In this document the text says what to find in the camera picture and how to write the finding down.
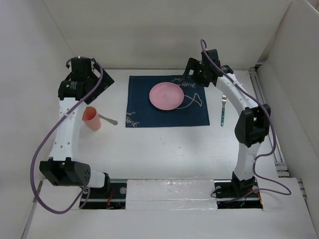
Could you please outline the pink plastic cup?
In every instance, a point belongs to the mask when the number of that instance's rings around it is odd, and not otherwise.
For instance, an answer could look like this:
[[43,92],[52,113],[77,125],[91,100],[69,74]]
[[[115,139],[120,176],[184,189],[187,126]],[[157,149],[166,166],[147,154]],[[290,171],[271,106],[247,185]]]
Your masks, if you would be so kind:
[[101,127],[101,122],[97,110],[94,107],[87,106],[83,116],[82,121],[91,130],[97,131]]

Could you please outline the pink plastic plate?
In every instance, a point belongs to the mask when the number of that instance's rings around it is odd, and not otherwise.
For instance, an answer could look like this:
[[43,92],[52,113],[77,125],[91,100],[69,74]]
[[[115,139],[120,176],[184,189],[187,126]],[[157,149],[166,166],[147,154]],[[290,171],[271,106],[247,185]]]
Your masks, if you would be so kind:
[[184,93],[177,84],[162,82],[152,87],[149,93],[149,100],[157,109],[170,111],[182,104]]

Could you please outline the dark blue cloth placemat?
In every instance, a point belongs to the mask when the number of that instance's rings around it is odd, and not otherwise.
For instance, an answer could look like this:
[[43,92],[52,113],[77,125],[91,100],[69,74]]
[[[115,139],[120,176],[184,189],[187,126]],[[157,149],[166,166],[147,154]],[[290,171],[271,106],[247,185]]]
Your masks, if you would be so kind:
[[[156,84],[171,82],[184,93],[183,102],[177,109],[165,111],[156,108],[149,93]],[[130,76],[126,128],[187,127],[210,125],[205,90],[190,77],[182,80],[179,75]]]

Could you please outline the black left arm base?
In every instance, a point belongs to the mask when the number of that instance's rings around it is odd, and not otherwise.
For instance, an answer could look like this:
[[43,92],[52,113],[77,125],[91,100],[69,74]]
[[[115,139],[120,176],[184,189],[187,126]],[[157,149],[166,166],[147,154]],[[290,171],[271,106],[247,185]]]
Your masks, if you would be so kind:
[[81,196],[79,207],[84,210],[124,210],[126,208],[127,180],[111,180],[109,189],[90,188]]

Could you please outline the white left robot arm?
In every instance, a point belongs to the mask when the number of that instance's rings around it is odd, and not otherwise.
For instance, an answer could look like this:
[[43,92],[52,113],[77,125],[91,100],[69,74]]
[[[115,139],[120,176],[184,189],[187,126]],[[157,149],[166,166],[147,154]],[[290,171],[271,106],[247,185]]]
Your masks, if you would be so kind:
[[70,73],[58,89],[59,122],[53,129],[54,144],[48,159],[40,162],[39,170],[53,186],[88,187],[104,198],[111,193],[110,177],[79,161],[78,144],[87,106],[114,80],[93,58],[73,57],[66,67]]

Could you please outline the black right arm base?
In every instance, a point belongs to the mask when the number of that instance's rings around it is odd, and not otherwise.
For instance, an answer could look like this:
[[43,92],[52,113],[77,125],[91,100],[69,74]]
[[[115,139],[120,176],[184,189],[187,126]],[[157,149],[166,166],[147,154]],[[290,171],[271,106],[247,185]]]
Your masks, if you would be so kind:
[[263,209],[257,181],[253,176],[242,180],[232,173],[230,180],[214,180],[211,198],[216,199],[217,209]]

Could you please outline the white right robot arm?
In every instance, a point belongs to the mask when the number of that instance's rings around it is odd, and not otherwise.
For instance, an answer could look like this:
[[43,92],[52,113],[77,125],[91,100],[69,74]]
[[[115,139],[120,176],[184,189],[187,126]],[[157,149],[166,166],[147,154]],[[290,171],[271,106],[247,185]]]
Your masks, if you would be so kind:
[[217,50],[209,50],[207,55],[201,54],[202,59],[189,58],[182,78],[188,77],[193,71],[191,79],[198,85],[208,87],[212,83],[218,88],[234,106],[239,115],[234,132],[239,142],[239,152],[236,167],[232,173],[230,190],[236,196],[242,196],[253,187],[255,176],[253,163],[265,137],[269,134],[270,107],[265,104],[259,106],[238,82],[233,70],[225,65],[221,66]]

